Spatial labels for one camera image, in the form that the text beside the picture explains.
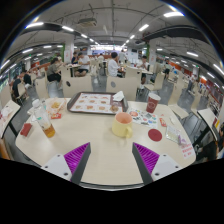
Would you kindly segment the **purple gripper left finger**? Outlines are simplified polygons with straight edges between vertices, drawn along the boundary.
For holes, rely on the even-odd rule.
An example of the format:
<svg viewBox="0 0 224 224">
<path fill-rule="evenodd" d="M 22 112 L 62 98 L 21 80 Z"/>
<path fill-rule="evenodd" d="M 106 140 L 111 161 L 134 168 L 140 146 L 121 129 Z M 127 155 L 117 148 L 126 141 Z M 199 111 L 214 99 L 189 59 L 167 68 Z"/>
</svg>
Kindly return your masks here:
<svg viewBox="0 0 224 224">
<path fill-rule="evenodd" d="M 42 169 L 79 185 L 90 153 L 90 143 L 85 143 L 65 155 L 56 154 Z"/>
</svg>

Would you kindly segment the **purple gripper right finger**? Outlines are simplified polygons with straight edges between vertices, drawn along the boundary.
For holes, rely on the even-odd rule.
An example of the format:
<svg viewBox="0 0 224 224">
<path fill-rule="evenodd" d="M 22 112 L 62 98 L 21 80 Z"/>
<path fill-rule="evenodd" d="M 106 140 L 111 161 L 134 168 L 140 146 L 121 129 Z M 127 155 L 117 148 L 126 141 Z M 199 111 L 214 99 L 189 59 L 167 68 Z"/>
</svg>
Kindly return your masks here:
<svg viewBox="0 0 224 224">
<path fill-rule="evenodd" d="M 150 184 L 182 169 L 169 155 L 159 155 L 137 143 L 133 144 L 132 153 L 144 185 Z"/>
</svg>

